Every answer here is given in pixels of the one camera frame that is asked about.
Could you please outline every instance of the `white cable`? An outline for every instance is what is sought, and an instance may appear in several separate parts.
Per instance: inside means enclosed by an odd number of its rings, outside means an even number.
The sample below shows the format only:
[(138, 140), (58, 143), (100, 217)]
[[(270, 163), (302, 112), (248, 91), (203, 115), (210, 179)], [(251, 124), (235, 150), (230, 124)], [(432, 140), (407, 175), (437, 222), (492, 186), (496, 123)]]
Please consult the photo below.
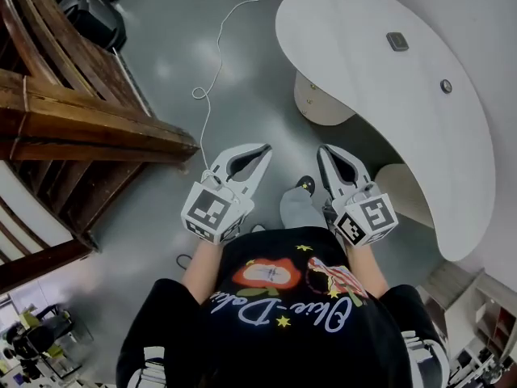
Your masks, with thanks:
[[(210, 98), (208, 97), (208, 94), (210, 93), (210, 91), (212, 90), (213, 86), (215, 85), (216, 83), (216, 80), (217, 78), (219, 77), (219, 73), (221, 72), (221, 69), (223, 68), (223, 57), (221, 55), (221, 47), (219, 45), (219, 41), (221, 40), (221, 35), (223, 33), (223, 27), (225, 25), (225, 21), (228, 20), (228, 18), (232, 15), (232, 13), (240, 6), (243, 6), (247, 3), (253, 3), (253, 2), (260, 2), (260, 0), (246, 0), (245, 2), (240, 2), (239, 4), (237, 4), (229, 13), (228, 15), (225, 17), (225, 19), (221, 22), (221, 28), (219, 29), (219, 35), (217, 36), (217, 51), (219, 52), (219, 69), (217, 70), (217, 73), (216, 75), (213, 77), (213, 80), (212, 80), (212, 84), (210, 85), (210, 87), (208, 88), (208, 90), (206, 91), (204, 88), (198, 86), (197, 88), (194, 88), (194, 90), (192, 91), (192, 97), (194, 99), (203, 99), (203, 98), (206, 98), (207, 99), (207, 102), (208, 102), (208, 113), (207, 113), (207, 117), (206, 119), (204, 120), (204, 125), (203, 125), (203, 130), (201, 131), (201, 138), (200, 138), (200, 147), (201, 147), (201, 154), (203, 155), (203, 160), (204, 160), (204, 165), (207, 167), (207, 170), (210, 171), (210, 167), (208, 166), (207, 164), (207, 158), (204, 154), (204, 148), (203, 148), (203, 137), (204, 137), (204, 130), (206, 129), (207, 127), (207, 123), (208, 123), (208, 119), (210, 118), (210, 114), (212, 113), (212, 105), (210, 104)], [(195, 94), (196, 91), (203, 91), (203, 94), (201, 96), (197, 96)]]

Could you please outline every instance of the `shoe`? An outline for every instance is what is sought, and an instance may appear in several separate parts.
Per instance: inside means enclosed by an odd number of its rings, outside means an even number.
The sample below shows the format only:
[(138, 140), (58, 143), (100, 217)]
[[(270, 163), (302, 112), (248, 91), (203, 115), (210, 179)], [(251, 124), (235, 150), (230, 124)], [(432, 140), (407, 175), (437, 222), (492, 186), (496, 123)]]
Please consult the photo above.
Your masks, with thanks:
[(310, 175), (304, 175), (303, 177), (301, 177), (300, 181), (296, 183), (296, 186), (306, 189), (310, 193), (311, 197), (313, 196), (314, 191), (316, 190), (316, 183), (314, 183), (314, 178)]
[(257, 224), (251, 229), (251, 233), (257, 233), (258, 231), (266, 231), (266, 228), (262, 224)]

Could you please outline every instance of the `desk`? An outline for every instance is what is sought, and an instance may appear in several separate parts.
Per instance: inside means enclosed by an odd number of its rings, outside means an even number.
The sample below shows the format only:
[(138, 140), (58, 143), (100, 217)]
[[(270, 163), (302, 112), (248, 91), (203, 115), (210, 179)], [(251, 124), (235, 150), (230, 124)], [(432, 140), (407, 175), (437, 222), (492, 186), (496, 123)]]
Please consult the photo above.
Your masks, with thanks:
[[(394, 51), (390, 32), (409, 49)], [(443, 257), (470, 253), (494, 208), (494, 153), (476, 91), (448, 46), (396, 0), (284, 0), (276, 34), (309, 85), (346, 107), (341, 121), (348, 109), (359, 114), (404, 159)]]

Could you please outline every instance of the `red flower graphic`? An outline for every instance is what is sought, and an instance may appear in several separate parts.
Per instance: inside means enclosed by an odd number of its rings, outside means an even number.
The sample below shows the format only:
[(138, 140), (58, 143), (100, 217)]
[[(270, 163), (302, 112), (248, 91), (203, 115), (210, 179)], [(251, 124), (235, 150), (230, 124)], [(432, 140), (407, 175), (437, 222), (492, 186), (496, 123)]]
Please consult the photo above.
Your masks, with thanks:
[(290, 259), (256, 259), (236, 272), (232, 280), (251, 288), (290, 289), (298, 284), (301, 273)]

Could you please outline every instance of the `black cable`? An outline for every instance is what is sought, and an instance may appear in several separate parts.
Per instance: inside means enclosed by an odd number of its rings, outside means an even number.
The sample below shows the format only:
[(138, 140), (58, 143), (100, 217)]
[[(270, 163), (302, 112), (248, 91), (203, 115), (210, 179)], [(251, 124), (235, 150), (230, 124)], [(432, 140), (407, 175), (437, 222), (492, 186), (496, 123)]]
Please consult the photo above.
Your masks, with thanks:
[(184, 255), (184, 254), (181, 254), (181, 255), (178, 255), (178, 257), (176, 257), (176, 264), (178, 266), (180, 266), (180, 268), (182, 268), (183, 270), (187, 270), (187, 268), (185, 266), (183, 266), (180, 262), (179, 262), (179, 258), (180, 257), (188, 257), (190, 260), (192, 260), (192, 257), (190, 257), (189, 255)]

